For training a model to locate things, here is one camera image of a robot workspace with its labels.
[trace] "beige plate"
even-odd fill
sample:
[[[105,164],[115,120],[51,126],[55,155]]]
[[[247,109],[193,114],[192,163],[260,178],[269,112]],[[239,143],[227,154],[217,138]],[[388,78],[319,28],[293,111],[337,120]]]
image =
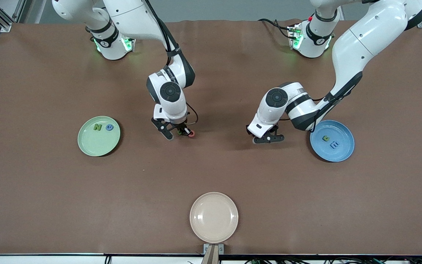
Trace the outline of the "beige plate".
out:
[[[219,192],[201,195],[191,207],[191,229],[208,243],[221,243],[231,237],[236,231],[238,221],[236,204]]]

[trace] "green led light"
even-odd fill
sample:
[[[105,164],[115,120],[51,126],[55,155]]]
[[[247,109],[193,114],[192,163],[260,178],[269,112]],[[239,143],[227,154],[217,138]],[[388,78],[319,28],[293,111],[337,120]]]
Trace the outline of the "green led light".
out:
[[[332,37],[328,38],[327,45],[325,46],[325,50],[330,46],[330,40],[332,40]]]
[[[124,47],[125,47],[125,50],[126,51],[130,51],[131,50],[131,41],[129,41],[129,39],[124,39],[124,38],[122,38],[122,40],[123,40],[123,45],[124,45]]]
[[[95,46],[97,46],[97,50],[98,50],[99,52],[101,52],[101,51],[100,51],[99,44],[97,43],[97,41],[96,41],[96,40],[94,40],[94,43],[95,43]]]
[[[304,37],[302,34],[299,34],[299,36],[297,37],[297,39],[294,41],[294,48],[298,49],[300,47],[300,44],[302,43],[302,41],[304,40]]]

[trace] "plate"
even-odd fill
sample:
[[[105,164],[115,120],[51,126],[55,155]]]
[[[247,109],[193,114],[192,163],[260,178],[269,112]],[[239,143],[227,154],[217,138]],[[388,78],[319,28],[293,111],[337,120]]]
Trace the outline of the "plate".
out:
[[[193,232],[203,241],[217,244],[234,234],[239,221],[236,204],[225,194],[201,195],[190,210]]]
[[[93,157],[111,152],[120,140],[120,126],[111,117],[89,119],[77,134],[77,145],[85,154]]]
[[[321,158],[340,162],[349,158],[355,150],[355,139],[342,123],[324,120],[310,134],[310,145]]]

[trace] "green plate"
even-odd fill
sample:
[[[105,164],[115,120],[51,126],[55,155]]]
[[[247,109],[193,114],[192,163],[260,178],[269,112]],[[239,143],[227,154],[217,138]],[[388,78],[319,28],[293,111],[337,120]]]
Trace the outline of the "green plate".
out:
[[[120,126],[111,117],[89,119],[77,134],[77,145],[85,154],[93,157],[111,152],[120,140]]]

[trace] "gray floor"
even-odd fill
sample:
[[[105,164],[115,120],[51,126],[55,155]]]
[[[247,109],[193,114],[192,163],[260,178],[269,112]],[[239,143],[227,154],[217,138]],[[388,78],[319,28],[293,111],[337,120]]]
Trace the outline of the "gray floor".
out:
[[[248,20],[260,18],[288,20],[306,19],[313,13],[308,0],[151,0],[157,14],[165,22],[182,20]],[[67,23],[55,13],[51,0],[32,0],[25,22]],[[346,20],[359,20],[368,6],[355,3],[343,6]]]

